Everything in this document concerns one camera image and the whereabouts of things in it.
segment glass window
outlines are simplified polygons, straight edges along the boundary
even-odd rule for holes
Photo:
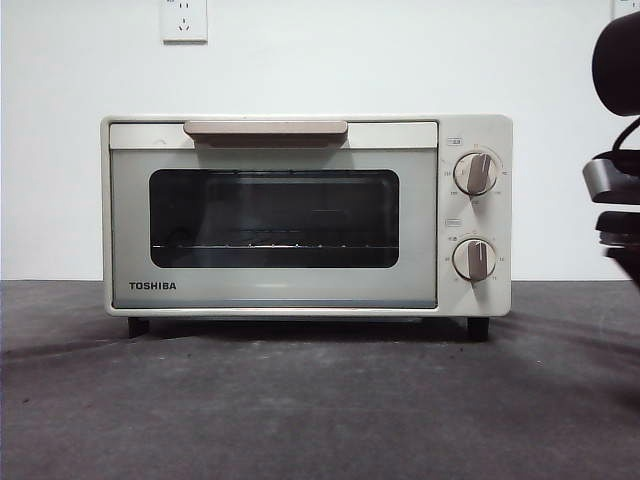
[[[159,170],[151,257],[163,268],[381,268],[398,261],[390,170]]]

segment control knob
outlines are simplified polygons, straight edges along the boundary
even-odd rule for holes
[[[465,280],[481,282],[496,267],[496,252],[484,240],[466,240],[453,252],[453,266]]]
[[[496,184],[496,164],[487,153],[472,153],[458,160],[453,178],[458,188],[470,196],[487,193]]]

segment white wall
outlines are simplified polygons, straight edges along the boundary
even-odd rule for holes
[[[209,0],[164,46],[158,0],[3,0],[4,278],[101,278],[98,124],[128,113],[504,113],[515,279],[613,279],[583,164],[628,120],[590,63],[609,0]]]

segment wall outlet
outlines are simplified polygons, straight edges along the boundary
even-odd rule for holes
[[[165,43],[206,42],[207,0],[160,0],[160,30]]]
[[[611,0],[611,14],[614,20],[635,12],[640,12],[640,0]]]

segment toaster oven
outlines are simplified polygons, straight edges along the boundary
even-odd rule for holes
[[[499,115],[108,117],[104,287],[129,317],[488,317],[511,304]]]

